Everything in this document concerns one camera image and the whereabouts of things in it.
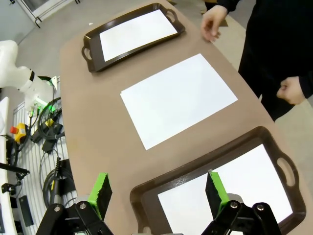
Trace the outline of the person's right hand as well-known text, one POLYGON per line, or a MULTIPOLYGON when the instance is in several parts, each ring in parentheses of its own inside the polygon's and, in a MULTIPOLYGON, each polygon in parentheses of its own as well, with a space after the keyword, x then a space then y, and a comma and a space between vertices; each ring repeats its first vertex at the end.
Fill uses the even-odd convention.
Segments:
POLYGON ((212 7, 203 14, 201 22, 201 35, 205 40, 214 42, 219 38, 221 35, 219 27, 222 21, 225 20, 227 14, 227 9, 220 5, 212 7))

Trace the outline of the person's left hand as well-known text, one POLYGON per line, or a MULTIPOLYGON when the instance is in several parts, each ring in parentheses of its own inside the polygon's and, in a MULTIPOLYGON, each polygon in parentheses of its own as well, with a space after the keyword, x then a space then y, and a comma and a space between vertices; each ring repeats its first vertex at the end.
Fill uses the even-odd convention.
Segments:
POLYGON ((302 92, 298 76, 288 77, 283 80, 276 95, 291 105, 299 105, 306 99, 302 92))

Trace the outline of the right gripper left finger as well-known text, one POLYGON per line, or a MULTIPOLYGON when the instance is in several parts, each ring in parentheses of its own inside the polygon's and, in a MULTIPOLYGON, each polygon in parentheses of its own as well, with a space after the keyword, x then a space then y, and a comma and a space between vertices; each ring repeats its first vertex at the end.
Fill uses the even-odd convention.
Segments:
POLYGON ((112 196, 107 173, 100 173, 86 201, 70 207, 50 205, 37 229, 38 235, 112 235, 104 218, 112 196))

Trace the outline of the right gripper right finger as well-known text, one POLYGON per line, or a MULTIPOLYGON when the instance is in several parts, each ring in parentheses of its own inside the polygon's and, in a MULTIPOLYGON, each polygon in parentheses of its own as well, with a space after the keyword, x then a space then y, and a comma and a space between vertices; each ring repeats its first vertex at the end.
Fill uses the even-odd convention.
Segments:
POLYGON ((203 235, 229 235, 241 232, 244 235, 280 235, 278 223, 267 203, 256 203, 252 207, 229 199, 219 174, 207 173, 205 193, 213 221, 202 232, 203 235))

